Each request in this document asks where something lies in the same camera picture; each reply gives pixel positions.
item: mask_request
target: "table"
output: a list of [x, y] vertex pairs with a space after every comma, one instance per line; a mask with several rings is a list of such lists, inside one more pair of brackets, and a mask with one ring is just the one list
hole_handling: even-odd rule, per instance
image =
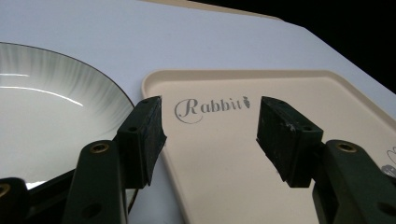
[[[396, 96], [299, 27], [142, 1], [0, 1], [0, 41], [50, 49], [111, 77], [133, 102], [149, 73], [172, 69], [325, 69], [396, 119]], [[162, 159], [140, 190], [130, 223], [184, 223]]]

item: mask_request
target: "beige tray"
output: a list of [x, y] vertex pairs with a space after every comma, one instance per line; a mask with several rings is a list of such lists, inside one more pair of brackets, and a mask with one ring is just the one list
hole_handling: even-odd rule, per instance
[[262, 96], [302, 112], [323, 141], [396, 166], [395, 120], [328, 71], [163, 70], [142, 92], [163, 97], [163, 155], [188, 223], [318, 223], [312, 188], [289, 189], [256, 143]]

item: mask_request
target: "black background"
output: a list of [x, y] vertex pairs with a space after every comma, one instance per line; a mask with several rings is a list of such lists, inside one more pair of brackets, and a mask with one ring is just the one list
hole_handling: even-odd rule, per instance
[[396, 1], [194, 0], [300, 25], [396, 93]]

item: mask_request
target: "round plate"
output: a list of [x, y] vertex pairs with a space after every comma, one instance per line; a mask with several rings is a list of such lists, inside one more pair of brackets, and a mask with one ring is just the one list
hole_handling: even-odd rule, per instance
[[109, 77], [68, 56], [0, 43], [0, 178], [47, 181], [113, 139], [134, 108]]

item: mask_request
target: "logo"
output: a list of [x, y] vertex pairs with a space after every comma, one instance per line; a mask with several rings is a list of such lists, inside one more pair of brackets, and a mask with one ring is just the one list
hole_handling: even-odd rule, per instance
[[183, 123], [193, 124], [201, 121], [210, 113], [249, 109], [250, 101], [246, 96], [242, 99], [220, 99], [200, 102], [197, 99], [185, 99], [175, 106], [175, 116]]

